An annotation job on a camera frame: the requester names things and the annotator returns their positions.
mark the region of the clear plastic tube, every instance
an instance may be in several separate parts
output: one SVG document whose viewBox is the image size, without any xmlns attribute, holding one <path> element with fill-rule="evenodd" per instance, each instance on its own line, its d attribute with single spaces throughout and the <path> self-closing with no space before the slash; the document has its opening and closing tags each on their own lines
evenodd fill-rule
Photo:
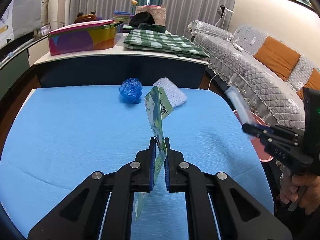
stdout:
<svg viewBox="0 0 320 240">
<path fill-rule="evenodd" d="M 231 86 L 226 90 L 225 93 L 232 102 L 233 106 L 236 108 L 241 125 L 243 125 L 244 123 L 255 125 L 255 119 L 252 116 L 247 103 L 244 101 L 237 88 Z"/>
</svg>

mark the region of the power cord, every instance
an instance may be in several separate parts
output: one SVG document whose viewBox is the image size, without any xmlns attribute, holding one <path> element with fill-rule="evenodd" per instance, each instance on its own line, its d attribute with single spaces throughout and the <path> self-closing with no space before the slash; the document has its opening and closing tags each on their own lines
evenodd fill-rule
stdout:
<svg viewBox="0 0 320 240">
<path fill-rule="evenodd" d="M 226 32 L 227 32 L 228 48 L 227 48 L 226 53 L 223 55 L 223 58 L 222 58 L 222 61 L 221 61 L 221 71 L 220 71 L 218 74 L 215 74 L 215 75 L 211 78 L 211 80 L 210 80 L 210 82 L 209 82 L 209 86 L 208 86 L 208 89 L 207 89 L 207 90 L 210 90 L 210 85 L 211 85 L 212 80 L 213 80 L 217 75 L 219 75 L 219 74 L 222 72 L 223 60 L 224 60 L 225 56 L 227 55 L 227 53 L 228 53 L 228 51 L 229 51 L 229 48 L 230 48 L 231 41 L 229 41 L 229 40 L 228 40 L 228 31 L 226 31 Z"/>
</svg>

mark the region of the barcode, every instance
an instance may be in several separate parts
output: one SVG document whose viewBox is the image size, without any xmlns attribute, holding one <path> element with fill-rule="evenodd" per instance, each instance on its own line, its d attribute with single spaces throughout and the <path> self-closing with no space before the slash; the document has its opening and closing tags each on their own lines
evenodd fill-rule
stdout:
<svg viewBox="0 0 320 240">
<path fill-rule="evenodd" d="M 165 108 L 165 106 L 162 104 L 162 102 L 160 101 L 160 106 L 161 106 L 161 116 L 166 114 L 168 111 Z"/>
</svg>

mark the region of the black hat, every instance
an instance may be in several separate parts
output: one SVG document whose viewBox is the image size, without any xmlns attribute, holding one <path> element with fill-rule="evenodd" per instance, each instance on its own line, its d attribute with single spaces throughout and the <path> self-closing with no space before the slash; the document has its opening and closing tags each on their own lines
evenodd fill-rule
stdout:
<svg viewBox="0 0 320 240">
<path fill-rule="evenodd" d="M 150 13 L 140 12 L 132 17 L 129 25 L 132 27 L 138 27 L 141 23 L 155 24 L 155 20 Z"/>
</svg>

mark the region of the blue table surface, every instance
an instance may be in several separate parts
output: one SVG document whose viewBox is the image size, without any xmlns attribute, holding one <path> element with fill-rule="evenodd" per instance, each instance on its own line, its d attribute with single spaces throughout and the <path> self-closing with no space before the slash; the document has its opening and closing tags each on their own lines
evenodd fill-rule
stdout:
<svg viewBox="0 0 320 240">
<path fill-rule="evenodd" d="M 25 237 L 93 171 L 117 171 L 148 148 L 152 132 L 143 100 L 128 105 L 118 88 L 37 89 L 17 116 L 0 161 L 0 201 Z M 171 148 L 203 172 L 228 173 L 273 212 L 263 168 L 227 103 L 211 91 L 182 91 L 187 102 L 163 121 Z M 132 221 L 132 240 L 150 236 L 188 239 L 184 194 L 166 191 L 163 168 Z"/>
</svg>

